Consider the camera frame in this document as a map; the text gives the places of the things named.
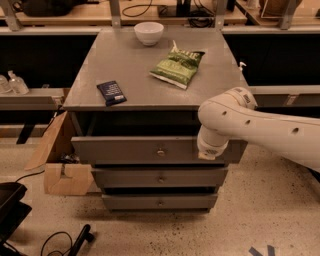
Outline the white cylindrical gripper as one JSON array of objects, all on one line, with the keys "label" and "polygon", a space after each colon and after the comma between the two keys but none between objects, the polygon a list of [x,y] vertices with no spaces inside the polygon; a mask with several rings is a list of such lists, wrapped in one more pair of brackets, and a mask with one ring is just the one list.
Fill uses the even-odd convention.
[{"label": "white cylindrical gripper", "polygon": [[216,131],[201,126],[197,136],[198,158],[213,161],[223,154],[228,143],[228,136],[220,135]]}]

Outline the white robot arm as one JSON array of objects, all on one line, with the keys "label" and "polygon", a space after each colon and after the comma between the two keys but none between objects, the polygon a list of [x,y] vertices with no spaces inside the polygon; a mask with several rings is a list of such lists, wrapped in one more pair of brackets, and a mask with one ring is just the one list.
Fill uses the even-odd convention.
[{"label": "white robot arm", "polygon": [[260,112],[252,93],[235,87],[203,102],[199,157],[214,160],[232,138],[262,146],[300,165],[320,172],[320,120]]}]

